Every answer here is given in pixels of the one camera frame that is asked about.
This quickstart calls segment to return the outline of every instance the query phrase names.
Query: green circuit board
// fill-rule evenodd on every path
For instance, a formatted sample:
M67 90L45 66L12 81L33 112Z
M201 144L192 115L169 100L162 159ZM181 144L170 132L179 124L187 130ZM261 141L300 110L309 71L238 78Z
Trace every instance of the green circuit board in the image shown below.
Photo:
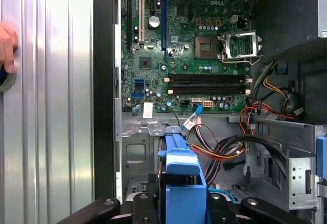
M165 78L169 73L249 75L249 64L225 64L217 59L214 45L218 45L218 41L214 45L200 43L203 38L209 42L217 40L221 33L249 31L249 0L166 0L165 51L162 50L161 36L162 1L145 0L146 27L144 42L140 44L139 29L134 29L139 26L139 0L122 0L123 110L141 112L144 102L152 102L155 112L192 111L195 107L192 106L192 98L200 98L214 102L213 107L204 108L207 112L241 111L246 106L245 94L226 96L223 93L206 94L205 91L203 94L168 94ZM149 21L151 16L155 16L156 21ZM237 16L237 22L233 21L233 16ZM250 52L249 39L232 39L231 46L232 55ZM212 52L204 58L196 48ZM144 87L136 87L135 80L144 80ZM135 98L135 93L143 93L144 96ZM185 106L181 101L191 102Z

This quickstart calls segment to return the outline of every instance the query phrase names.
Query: hand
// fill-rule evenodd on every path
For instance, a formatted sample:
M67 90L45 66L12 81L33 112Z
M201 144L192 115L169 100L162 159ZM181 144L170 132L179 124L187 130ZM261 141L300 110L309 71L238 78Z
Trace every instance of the hand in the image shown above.
M15 30L0 21L0 67L5 66L7 73L15 73L14 51L18 47L18 37Z

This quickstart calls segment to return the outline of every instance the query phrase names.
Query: sticker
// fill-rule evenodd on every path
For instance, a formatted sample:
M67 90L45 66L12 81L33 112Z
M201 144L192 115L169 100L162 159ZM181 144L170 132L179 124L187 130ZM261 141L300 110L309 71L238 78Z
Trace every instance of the sticker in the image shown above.
M144 103L143 118L152 118L153 103Z
M192 127L195 125L193 121L191 121L189 118L185 121L184 127L188 129L189 131L192 129Z
M266 119L269 119L269 120L276 120L278 118L278 115L277 114L270 114Z

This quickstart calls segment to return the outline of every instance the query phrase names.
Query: ram slot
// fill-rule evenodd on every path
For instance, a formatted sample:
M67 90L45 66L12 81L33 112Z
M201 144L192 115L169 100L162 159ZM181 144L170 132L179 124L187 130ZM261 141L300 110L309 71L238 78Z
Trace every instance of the ram slot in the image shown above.
M209 85L172 85L168 89L168 94L224 94L235 95L244 94L244 86L209 86Z
M174 84L226 84L226 83L243 83L245 77L242 75L227 75L227 74L173 74L165 79L166 82Z
M145 0L138 0L138 42L145 42Z
M167 0L161 0L161 50L165 51L167 48Z
M132 0L127 0L127 49L130 50L132 48L132 28L133 28L133 12L132 12Z

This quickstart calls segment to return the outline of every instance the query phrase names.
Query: finger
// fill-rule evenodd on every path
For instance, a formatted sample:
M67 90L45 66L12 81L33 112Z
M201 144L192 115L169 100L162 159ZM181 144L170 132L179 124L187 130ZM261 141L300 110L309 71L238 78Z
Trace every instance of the finger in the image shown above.
M10 36L11 38L11 41L12 41L12 48L13 50L17 49L18 47L18 36L17 36L17 33L16 31L11 27L9 26L8 24L0 21L0 27L2 27Z
M12 49L12 44L10 39L3 41L4 52L5 52L5 70L7 73L15 73L14 66L14 50Z
M0 42L0 67L5 63L5 51L2 42Z

